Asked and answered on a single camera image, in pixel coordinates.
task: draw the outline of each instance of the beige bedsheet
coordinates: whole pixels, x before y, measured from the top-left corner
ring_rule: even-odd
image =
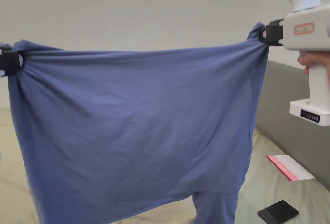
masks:
[[[0,223],[37,224],[9,110],[0,110]],[[300,211],[288,224],[330,224],[330,192],[317,181],[289,182],[267,155],[283,154],[257,130],[246,181],[240,191],[236,224],[264,224],[257,212],[281,199]],[[189,224],[195,216],[191,198],[174,202],[116,224]]]

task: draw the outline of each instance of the human hand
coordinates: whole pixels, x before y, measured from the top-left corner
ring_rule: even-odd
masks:
[[[302,58],[298,58],[298,62],[305,66],[304,73],[309,75],[309,67],[312,65],[324,65],[327,68],[330,79],[330,51],[307,52]]]

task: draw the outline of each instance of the gripper handle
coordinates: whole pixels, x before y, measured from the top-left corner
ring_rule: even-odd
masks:
[[[330,112],[330,79],[326,67],[314,65],[309,68],[310,105]]]

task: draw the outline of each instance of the red and white booklet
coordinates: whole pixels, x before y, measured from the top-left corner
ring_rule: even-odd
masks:
[[[316,178],[288,155],[273,155],[267,158],[289,181],[315,180]]]

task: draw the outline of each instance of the finger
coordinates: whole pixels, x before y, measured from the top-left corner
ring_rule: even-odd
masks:
[[[305,75],[309,75],[309,67],[308,67],[308,66],[305,67],[305,69],[304,69],[304,74],[305,74]]]
[[[300,59],[299,63],[301,65],[304,65],[304,66],[313,65],[313,64],[326,65],[327,64],[327,58],[324,57],[323,54],[324,53],[322,53],[322,52],[308,53]]]

